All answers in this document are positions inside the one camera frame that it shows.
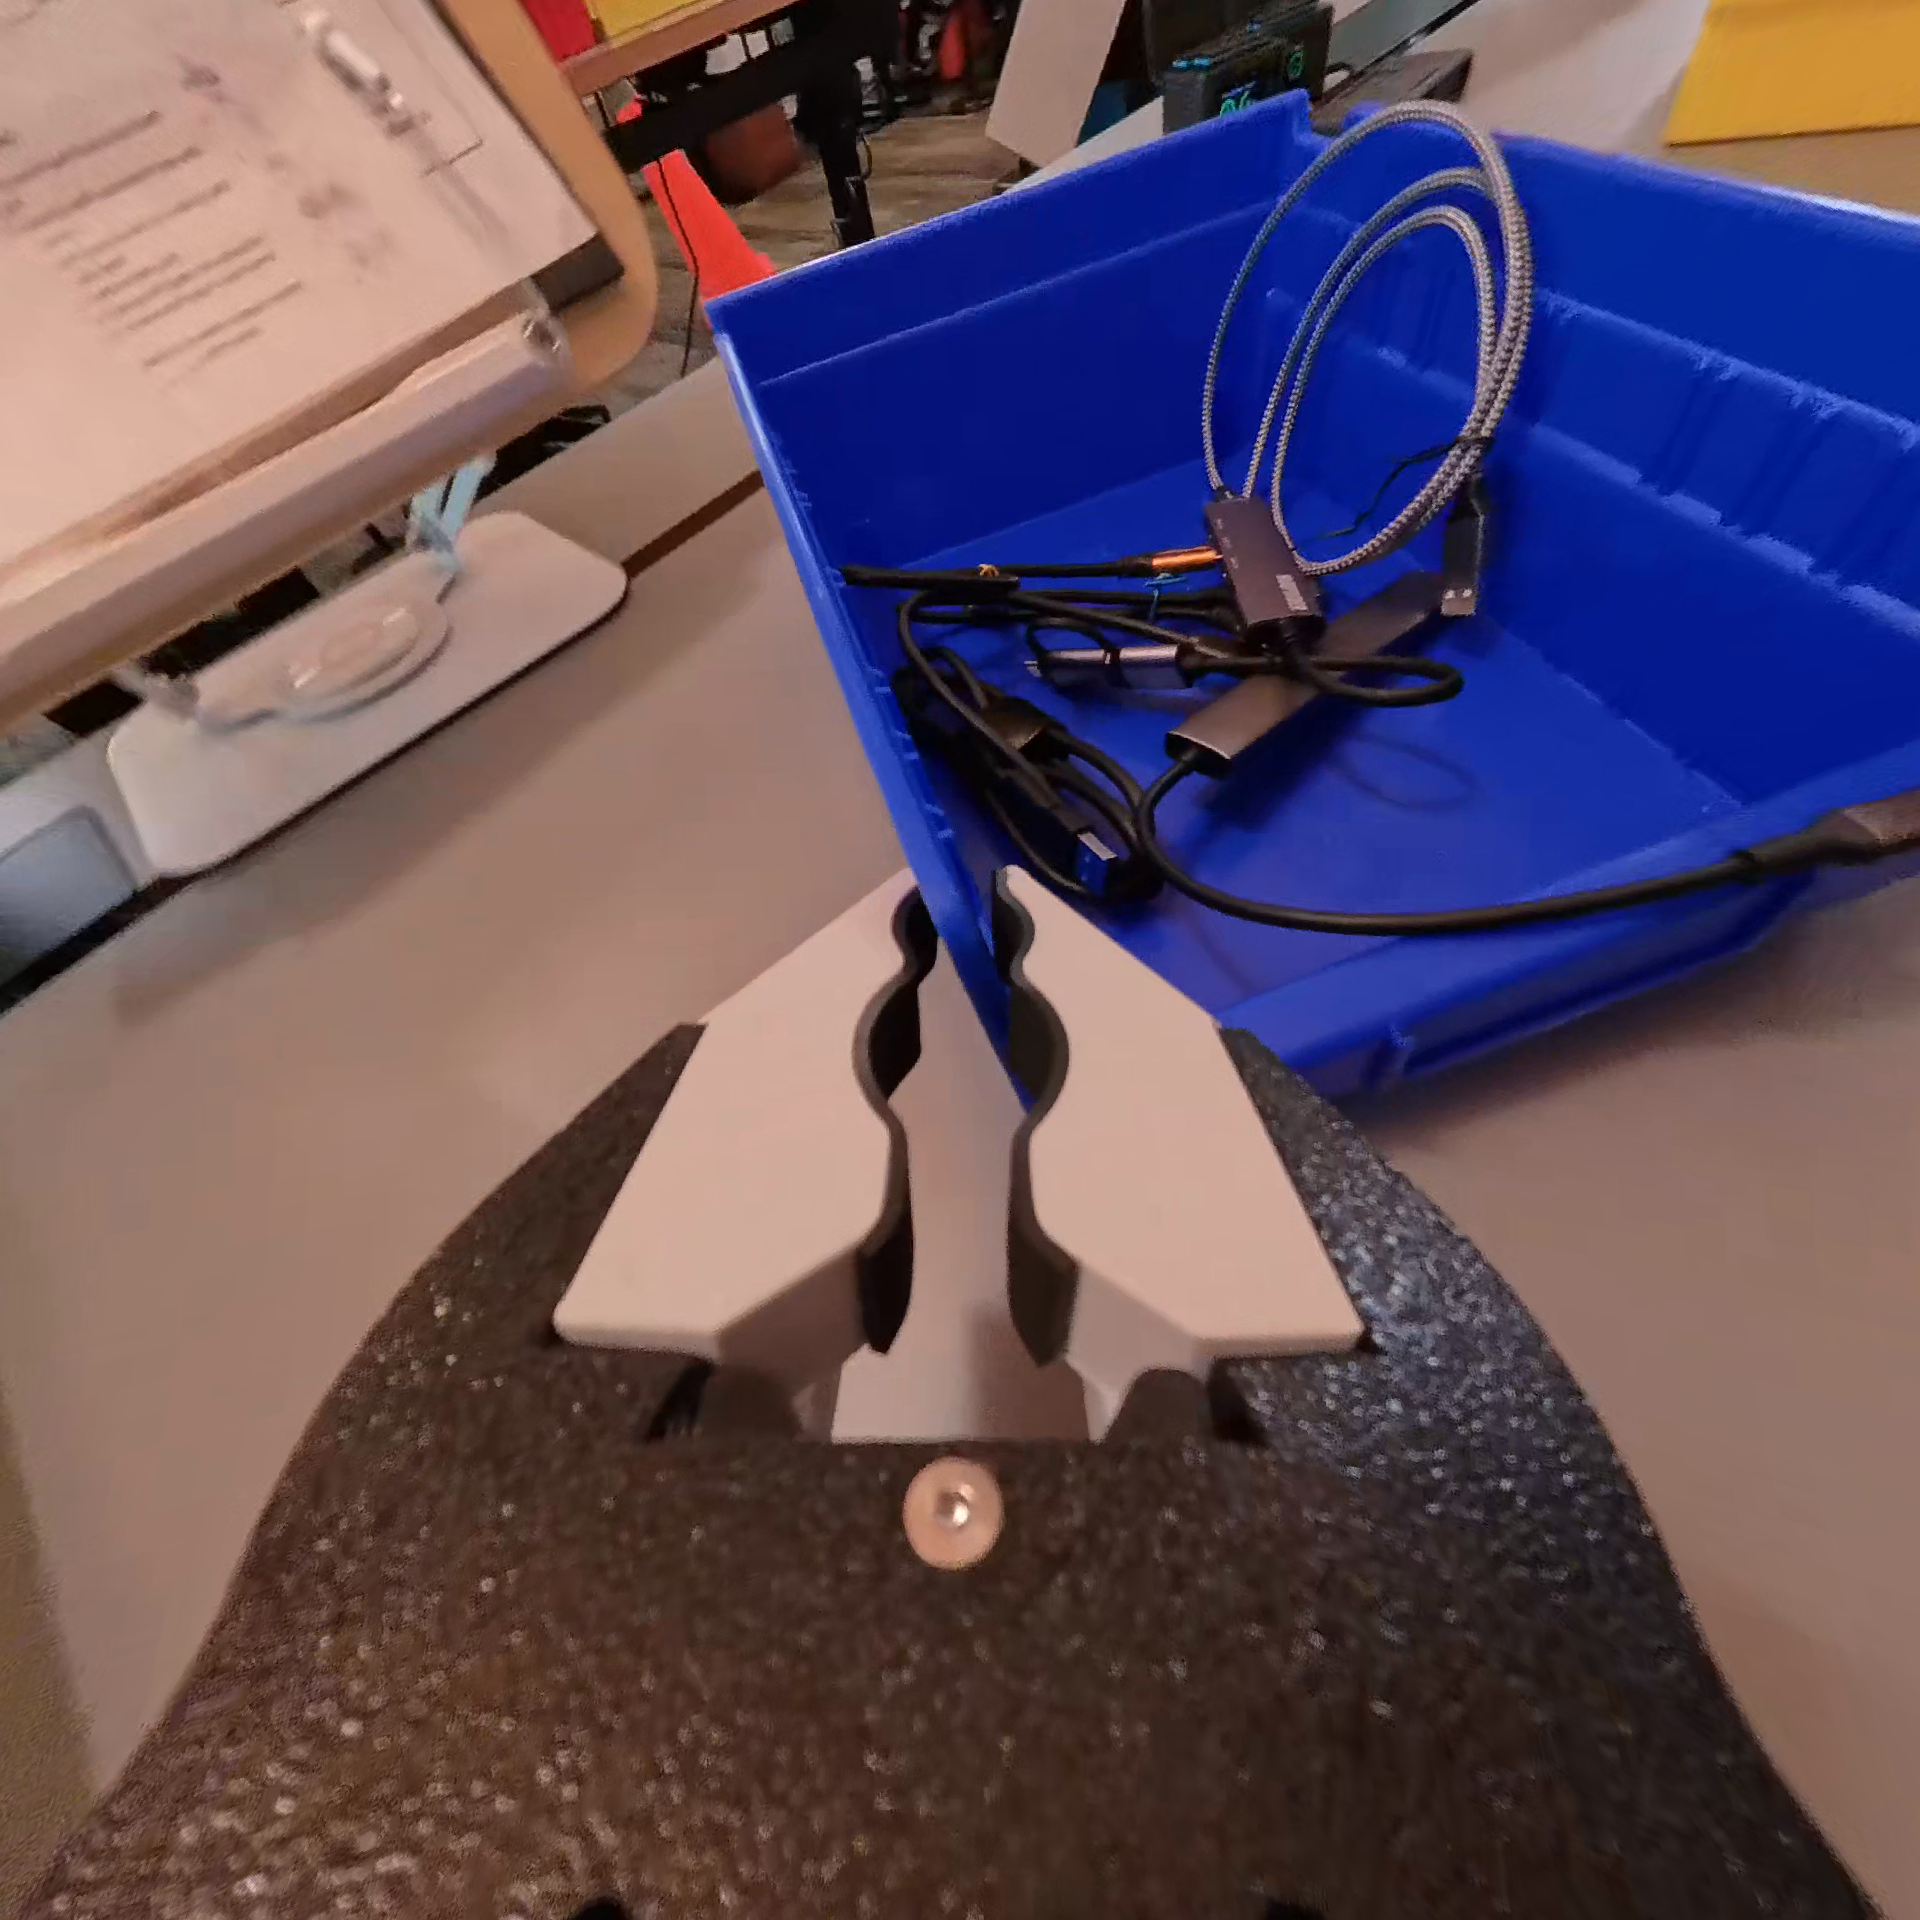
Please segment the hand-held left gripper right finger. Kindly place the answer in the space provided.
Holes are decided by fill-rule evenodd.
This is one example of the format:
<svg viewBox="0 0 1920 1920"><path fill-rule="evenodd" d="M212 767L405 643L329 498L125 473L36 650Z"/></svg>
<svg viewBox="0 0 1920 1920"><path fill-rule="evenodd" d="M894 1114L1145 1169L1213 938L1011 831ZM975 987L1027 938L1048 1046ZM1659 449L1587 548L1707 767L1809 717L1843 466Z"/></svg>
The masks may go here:
<svg viewBox="0 0 1920 1920"><path fill-rule="evenodd" d="M1104 1439L1140 1381L1364 1340L1217 1022L1020 866L995 874L1005 1063L1024 1095L1015 1331Z"/></svg>

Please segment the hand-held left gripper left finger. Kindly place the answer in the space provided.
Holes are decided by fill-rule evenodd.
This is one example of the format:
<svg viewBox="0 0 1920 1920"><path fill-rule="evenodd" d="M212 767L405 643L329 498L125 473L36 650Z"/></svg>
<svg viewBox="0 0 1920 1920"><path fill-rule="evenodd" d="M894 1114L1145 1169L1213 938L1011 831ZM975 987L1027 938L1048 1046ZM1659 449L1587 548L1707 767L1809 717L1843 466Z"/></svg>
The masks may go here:
<svg viewBox="0 0 1920 1920"><path fill-rule="evenodd" d="M891 1351L915 1281L894 1093L919 1059L921 893L887 881L702 1022L555 1332L790 1394Z"/></svg>

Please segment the grey desk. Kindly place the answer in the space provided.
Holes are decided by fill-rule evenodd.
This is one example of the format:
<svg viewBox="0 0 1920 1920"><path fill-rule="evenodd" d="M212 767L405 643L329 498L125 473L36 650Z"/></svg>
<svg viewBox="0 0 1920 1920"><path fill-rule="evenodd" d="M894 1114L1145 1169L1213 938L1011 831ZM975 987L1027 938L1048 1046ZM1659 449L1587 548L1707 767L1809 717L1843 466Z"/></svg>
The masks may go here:
<svg viewBox="0 0 1920 1920"><path fill-rule="evenodd" d="M438 1244L901 866L718 365L512 503L605 629L5 1012L5 1916ZM1357 1109L1606 1421L1732 1689L1916 1916L1916 882Z"/></svg>

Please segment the blue plastic bin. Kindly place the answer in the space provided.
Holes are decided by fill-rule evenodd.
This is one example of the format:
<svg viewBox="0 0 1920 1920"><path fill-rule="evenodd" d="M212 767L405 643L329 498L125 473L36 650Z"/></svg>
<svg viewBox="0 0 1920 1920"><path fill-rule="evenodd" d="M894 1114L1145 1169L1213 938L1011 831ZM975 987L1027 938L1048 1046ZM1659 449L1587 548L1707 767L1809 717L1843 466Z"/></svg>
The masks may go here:
<svg viewBox="0 0 1920 1920"><path fill-rule="evenodd" d="M992 878L1024 854L896 702L897 593L843 566L1088 563L1204 538L1209 346L1261 220L1318 159L1295 93L767 279L713 333L854 732L1005 1059ZM1649 881L1916 788L1916 221L1536 137L1500 147L1533 244L1526 361L1481 469L1461 698L1312 702L1168 795L1199 882L1334 915ZM1261 252L1215 379L1239 482L1310 289L1471 148L1372 132ZM1285 506L1308 553L1470 406L1471 270L1424 231L1312 370ZM1916 876L1724 887L1467 939L1257 929L1164 892L1071 903L1213 1019L1345 1097L1448 1070Z"/></svg>

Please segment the orange floor marker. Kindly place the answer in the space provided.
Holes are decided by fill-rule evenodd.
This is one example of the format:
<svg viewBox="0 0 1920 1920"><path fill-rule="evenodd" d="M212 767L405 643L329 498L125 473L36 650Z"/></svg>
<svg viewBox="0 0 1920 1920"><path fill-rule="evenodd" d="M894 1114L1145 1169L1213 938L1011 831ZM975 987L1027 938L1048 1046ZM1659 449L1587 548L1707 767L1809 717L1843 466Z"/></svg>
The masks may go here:
<svg viewBox="0 0 1920 1920"><path fill-rule="evenodd" d="M777 265L742 235L684 150L640 169L688 265L702 303L771 282Z"/></svg>

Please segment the wooden document stand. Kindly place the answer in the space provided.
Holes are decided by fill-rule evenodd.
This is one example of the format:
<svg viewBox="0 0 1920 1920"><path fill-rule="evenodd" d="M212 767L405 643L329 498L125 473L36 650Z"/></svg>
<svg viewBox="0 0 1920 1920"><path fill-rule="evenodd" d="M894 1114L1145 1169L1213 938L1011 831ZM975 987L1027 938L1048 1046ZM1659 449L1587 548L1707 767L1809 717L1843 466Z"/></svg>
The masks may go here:
<svg viewBox="0 0 1920 1920"><path fill-rule="evenodd" d="M5 860L204 874L589 634L473 498L646 343L635 195L518 5L5 5Z"/></svg>

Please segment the white cardboard box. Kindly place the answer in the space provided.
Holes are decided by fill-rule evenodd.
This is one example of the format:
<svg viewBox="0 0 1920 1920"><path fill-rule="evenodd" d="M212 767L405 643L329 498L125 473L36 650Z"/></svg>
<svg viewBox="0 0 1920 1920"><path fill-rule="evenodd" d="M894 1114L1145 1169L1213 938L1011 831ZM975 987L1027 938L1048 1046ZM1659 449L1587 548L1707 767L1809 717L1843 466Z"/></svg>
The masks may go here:
<svg viewBox="0 0 1920 1920"><path fill-rule="evenodd" d="M989 139L1036 169L1067 156L1136 13L1129 2L1022 2L992 97Z"/></svg>

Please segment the black charger device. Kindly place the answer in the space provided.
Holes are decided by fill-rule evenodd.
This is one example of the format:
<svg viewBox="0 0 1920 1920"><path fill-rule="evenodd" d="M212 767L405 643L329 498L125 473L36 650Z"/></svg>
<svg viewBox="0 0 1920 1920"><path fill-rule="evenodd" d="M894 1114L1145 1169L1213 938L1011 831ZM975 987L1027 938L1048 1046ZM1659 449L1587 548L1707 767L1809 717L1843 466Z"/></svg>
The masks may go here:
<svg viewBox="0 0 1920 1920"><path fill-rule="evenodd" d="M1175 57L1161 79L1161 130L1199 129L1248 106L1301 92L1316 102L1327 82L1331 2L1261 5Z"/></svg>

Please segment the yellow plastic bin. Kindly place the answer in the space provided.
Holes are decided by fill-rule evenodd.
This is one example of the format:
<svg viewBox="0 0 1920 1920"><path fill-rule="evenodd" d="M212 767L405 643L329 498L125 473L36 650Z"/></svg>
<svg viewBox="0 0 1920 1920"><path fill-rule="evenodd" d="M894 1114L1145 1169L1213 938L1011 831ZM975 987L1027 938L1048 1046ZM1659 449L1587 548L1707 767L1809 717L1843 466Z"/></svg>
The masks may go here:
<svg viewBox="0 0 1920 1920"><path fill-rule="evenodd" d="M1710 2L1663 145L1916 126L1916 2Z"/></svg>

